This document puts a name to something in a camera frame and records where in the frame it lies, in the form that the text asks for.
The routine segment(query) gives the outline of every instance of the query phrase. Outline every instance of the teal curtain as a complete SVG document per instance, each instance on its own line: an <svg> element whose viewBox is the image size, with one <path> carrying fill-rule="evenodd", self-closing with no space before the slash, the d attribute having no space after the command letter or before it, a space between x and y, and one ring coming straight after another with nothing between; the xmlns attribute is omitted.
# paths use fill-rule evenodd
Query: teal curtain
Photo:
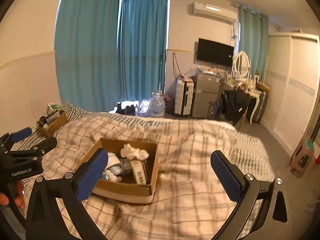
<svg viewBox="0 0 320 240"><path fill-rule="evenodd" d="M87 111L118 103L119 0L61 0L54 50L60 97Z"/></svg>
<svg viewBox="0 0 320 240"><path fill-rule="evenodd" d="M118 36L120 101L164 87L168 0L123 0Z"/></svg>
<svg viewBox="0 0 320 240"><path fill-rule="evenodd" d="M257 70L260 79L263 79L268 55L268 18L241 6L239 21L241 24L239 51L244 51L251 60L252 76Z"/></svg>

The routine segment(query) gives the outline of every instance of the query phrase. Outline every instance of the human hand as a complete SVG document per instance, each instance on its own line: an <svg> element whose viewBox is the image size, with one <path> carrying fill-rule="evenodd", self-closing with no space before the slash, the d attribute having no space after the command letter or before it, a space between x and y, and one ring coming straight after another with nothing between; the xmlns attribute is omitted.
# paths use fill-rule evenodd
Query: human hand
<svg viewBox="0 0 320 240"><path fill-rule="evenodd" d="M17 195L14 199L15 204L20 208L20 209L25 209L26 203L24 202L24 197L23 197L23 182L22 180L16 182L16 188L17 188ZM0 205L8 205L9 204L9 199L7 196L3 193L0 193Z"/></svg>

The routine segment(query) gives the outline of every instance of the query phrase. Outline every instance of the blanket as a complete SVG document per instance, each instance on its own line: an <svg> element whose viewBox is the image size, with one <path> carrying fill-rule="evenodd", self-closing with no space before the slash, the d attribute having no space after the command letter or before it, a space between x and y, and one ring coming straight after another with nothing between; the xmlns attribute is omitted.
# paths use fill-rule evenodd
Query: blanket
<svg viewBox="0 0 320 240"><path fill-rule="evenodd" d="M77 163L101 137L158 144L160 167L151 204L134 205L94 194L83 201L92 220L109 240L211 239L236 205L211 168L214 150L221 150L244 174L251 173L260 180L274 179L262 142L234 130L199 120L129 125L129 121L116 120L118 115L81 116L55 134L57 147L43 158L42 175L46 179L75 171ZM22 142L20 149L30 148L32 142ZM27 205L35 179L36 176L24 181ZM79 237L62 200L57 201L70 233ZM258 209L256 203L241 237L248 234Z"/></svg>

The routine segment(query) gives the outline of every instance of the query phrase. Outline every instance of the black television screen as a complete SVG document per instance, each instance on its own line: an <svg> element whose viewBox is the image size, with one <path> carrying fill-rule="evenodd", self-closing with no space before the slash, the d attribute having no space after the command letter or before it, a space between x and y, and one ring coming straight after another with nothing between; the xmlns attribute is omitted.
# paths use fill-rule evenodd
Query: black television screen
<svg viewBox="0 0 320 240"><path fill-rule="evenodd" d="M232 66L234 48L215 41L199 39L197 60Z"/></svg>

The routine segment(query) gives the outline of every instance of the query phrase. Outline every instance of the floor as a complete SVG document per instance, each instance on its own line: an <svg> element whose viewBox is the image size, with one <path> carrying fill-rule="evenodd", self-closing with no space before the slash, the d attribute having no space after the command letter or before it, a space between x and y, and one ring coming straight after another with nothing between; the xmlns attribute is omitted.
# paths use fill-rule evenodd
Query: floor
<svg viewBox="0 0 320 240"><path fill-rule="evenodd" d="M185 119L177 115L167 118ZM298 240L312 221L312 211L316 204L310 204L320 196L320 165L312 161L301 178L294 176L288 169L290 156L262 124L249 124L244 121L241 132L262 140L276 175L284 181L292 214L292 240Z"/></svg>

